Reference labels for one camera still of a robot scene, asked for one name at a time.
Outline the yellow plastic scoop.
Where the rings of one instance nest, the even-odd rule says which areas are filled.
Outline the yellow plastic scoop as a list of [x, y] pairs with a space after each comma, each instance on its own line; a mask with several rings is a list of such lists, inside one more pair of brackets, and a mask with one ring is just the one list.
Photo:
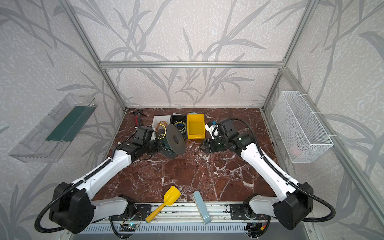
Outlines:
[[164, 195], [164, 202], [145, 218], [146, 223], [150, 223], [165, 206], [173, 205], [180, 196], [181, 192], [175, 186], [171, 186]]

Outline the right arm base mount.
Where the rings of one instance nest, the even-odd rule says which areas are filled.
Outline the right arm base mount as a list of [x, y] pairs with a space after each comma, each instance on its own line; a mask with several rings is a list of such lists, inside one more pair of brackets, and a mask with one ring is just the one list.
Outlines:
[[229, 204], [226, 206], [226, 211], [233, 221], [264, 221], [269, 219], [266, 215], [255, 214], [248, 205], [244, 204]]

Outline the grey perforated cable spool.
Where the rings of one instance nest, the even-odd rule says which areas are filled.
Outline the grey perforated cable spool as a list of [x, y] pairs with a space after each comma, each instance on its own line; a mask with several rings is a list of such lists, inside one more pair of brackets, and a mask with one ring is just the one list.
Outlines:
[[163, 145], [162, 154], [168, 159], [175, 159], [186, 152], [186, 142], [174, 125], [161, 127], [158, 131], [158, 139]]

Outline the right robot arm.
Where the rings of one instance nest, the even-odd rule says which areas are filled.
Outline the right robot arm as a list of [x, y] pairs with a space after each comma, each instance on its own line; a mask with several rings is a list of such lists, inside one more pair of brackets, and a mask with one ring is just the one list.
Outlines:
[[300, 222], [322, 223], [336, 216], [336, 209], [315, 196], [310, 184], [301, 184], [291, 177], [262, 150], [254, 130], [239, 133], [233, 123], [235, 120], [208, 122], [205, 130], [211, 138], [205, 139], [200, 148], [207, 154], [226, 150], [236, 153], [268, 183], [275, 196], [249, 197], [245, 204], [252, 214], [275, 218], [288, 230], [293, 230]]

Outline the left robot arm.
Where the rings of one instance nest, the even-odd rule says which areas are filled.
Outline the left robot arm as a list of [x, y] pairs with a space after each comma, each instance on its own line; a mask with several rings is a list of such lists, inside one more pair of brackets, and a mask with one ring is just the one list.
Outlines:
[[35, 230], [54, 233], [68, 230], [78, 234], [93, 222], [129, 212], [128, 197], [94, 201], [96, 193], [121, 170], [143, 155], [153, 155], [162, 149], [158, 134], [151, 127], [138, 127], [131, 143], [117, 145], [113, 155], [83, 177], [56, 186], [50, 203], [38, 214]]

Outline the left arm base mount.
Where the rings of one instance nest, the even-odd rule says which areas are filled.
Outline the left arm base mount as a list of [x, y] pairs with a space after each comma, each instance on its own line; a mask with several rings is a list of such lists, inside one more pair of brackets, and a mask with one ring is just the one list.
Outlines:
[[122, 221], [122, 220], [133, 220], [140, 221], [144, 220], [151, 213], [150, 204], [138, 204], [128, 205], [127, 209], [121, 215], [112, 216], [113, 221]]

